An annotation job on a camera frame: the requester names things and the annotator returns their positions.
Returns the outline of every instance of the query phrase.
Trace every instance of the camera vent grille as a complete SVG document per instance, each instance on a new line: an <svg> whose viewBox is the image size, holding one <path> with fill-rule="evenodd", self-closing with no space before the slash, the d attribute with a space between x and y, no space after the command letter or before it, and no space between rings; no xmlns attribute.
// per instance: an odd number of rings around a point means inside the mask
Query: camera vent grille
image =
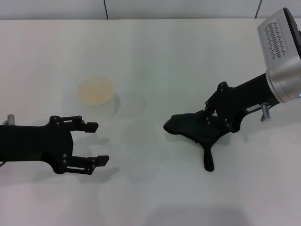
<svg viewBox="0 0 301 226"><path fill-rule="evenodd" d="M272 59L275 60L276 58L284 56L287 53L287 50L277 20L269 23L264 31Z"/></svg>

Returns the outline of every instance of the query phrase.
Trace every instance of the silver metal housing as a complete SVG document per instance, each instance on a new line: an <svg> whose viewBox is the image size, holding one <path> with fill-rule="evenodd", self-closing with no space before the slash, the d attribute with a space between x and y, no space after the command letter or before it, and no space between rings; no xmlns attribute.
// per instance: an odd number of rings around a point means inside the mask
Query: silver metal housing
<svg viewBox="0 0 301 226"><path fill-rule="evenodd" d="M279 102L300 97L301 59L293 40L284 9L267 18L258 34L267 66L270 89Z"/></svg>

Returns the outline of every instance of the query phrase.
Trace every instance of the white table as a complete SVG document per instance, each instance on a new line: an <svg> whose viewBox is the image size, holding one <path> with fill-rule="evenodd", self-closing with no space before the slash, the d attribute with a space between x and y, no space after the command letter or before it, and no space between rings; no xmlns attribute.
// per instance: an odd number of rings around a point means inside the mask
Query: white table
<svg viewBox="0 0 301 226"><path fill-rule="evenodd" d="M13 113L18 125L43 125L51 115L82 115L99 128L74 132L73 154L110 156L91 176L5 164L0 224L300 225L300 101L276 106L267 123L261 112L247 116L212 148L212 173L199 145L163 130L171 115L202 109L220 82L265 72L262 21L0 21L0 119ZM77 99L91 76L112 78L111 101Z"/></svg>

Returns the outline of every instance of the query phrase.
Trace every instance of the beige circular lid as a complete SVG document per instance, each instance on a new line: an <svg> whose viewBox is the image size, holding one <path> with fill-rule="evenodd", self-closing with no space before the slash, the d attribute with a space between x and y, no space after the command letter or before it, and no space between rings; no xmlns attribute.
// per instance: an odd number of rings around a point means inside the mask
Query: beige circular lid
<svg viewBox="0 0 301 226"><path fill-rule="evenodd" d="M100 105L114 94L112 80L108 77L91 77L79 84L77 95L87 105Z"/></svg>

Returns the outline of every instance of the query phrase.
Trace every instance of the tan disc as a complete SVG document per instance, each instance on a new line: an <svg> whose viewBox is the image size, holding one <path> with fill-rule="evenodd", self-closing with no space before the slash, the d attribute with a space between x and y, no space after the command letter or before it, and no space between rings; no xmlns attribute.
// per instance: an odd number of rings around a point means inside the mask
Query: tan disc
<svg viewBox="0 0 301 226"><path fill-rule="evenodd" d="M78 87L79 99L87 105L100 105L114 94L113 83L107 77L92 77L84 80Z"/></svg>

